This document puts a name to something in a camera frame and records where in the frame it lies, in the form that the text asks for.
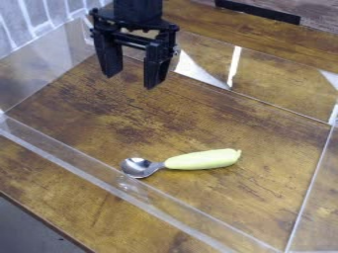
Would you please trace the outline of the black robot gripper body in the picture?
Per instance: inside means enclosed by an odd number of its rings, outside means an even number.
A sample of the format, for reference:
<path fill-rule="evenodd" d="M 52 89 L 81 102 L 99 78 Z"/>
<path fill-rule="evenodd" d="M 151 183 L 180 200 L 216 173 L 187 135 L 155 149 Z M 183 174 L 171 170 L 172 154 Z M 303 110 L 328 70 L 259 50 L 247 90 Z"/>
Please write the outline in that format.
<path fill-rule="evenodd" d="M 173 53 L 179 26 L 163 19 L 163 0 L 113 0 L 111 9 L 93 8 L 89 16 L 96 52 L 153 45 L 161 53 Z"/>

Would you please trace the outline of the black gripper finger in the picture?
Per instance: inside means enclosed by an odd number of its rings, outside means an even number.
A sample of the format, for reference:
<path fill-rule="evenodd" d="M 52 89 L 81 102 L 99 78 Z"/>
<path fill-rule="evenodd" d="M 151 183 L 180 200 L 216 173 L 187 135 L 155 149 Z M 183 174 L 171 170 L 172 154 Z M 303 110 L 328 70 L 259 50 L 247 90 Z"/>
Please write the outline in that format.
<path fill-rule="evenodd" d="M 167 78 L 171 53 L 163 42 L 151 42 L 147 45 L 144 58 L 144 87 L 155 88 Z"/>
<path fill-rule="evenodd" d="M 111 78 L 123 70 L 123 50 L 113 37 L 92 31 L 96 56 L 103 74 Z"/>

